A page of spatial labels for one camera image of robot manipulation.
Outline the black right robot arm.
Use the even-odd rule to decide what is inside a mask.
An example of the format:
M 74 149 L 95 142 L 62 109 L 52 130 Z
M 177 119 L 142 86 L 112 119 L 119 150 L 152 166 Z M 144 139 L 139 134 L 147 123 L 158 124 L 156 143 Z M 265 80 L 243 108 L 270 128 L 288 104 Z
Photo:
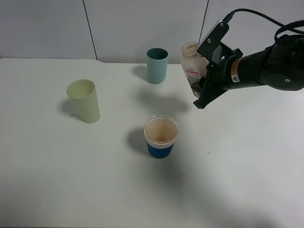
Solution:
M 223 43 L 210 52 L 202 44 L 198 53 L 208 60 L 206 76 L 192 85 L 199 93 L 194 105 L 205 108 L 228 90 L 269 86 L 298 91 L 304 87 L 304 37 L 283 35 L 265 50 L 243 56 Z

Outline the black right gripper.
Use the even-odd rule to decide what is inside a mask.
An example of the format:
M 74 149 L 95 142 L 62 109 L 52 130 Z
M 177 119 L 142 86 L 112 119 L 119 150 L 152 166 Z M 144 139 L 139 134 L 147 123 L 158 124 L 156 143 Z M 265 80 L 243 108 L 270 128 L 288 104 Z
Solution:
M 239 49 L 221 60 L 218 67 L 211 70 L 211 76 L 202 77 L 193 83 L 191 88 L 199 94 L 194 101 L 198 109 L 204 109 L 227 90 L 262 86 L 260 79 L 264 64 L 264 52 L 260 51 L 243 56 Z

